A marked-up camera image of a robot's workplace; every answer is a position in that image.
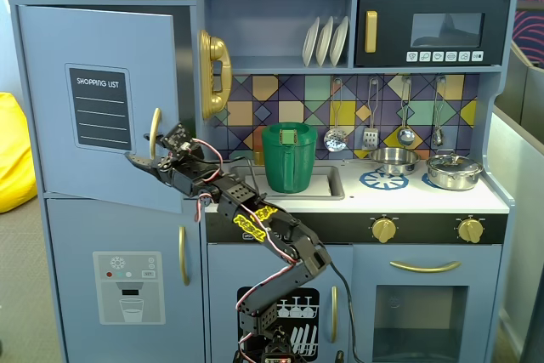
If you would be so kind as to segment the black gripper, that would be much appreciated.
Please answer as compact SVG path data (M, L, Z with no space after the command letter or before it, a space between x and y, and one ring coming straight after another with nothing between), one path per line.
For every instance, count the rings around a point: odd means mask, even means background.
M211 150L208 143L200 139L181 139L175 142L172 137L164 137L162 133L145 133L144 139L149 142L151 155L156 154L158 147L165 148L168 153L157 160L125 152L124 157L132 166L186 196L218 194L218 188L212 185L212 180L221 172L222 157L219 156L219 163L207 162L203 147Z

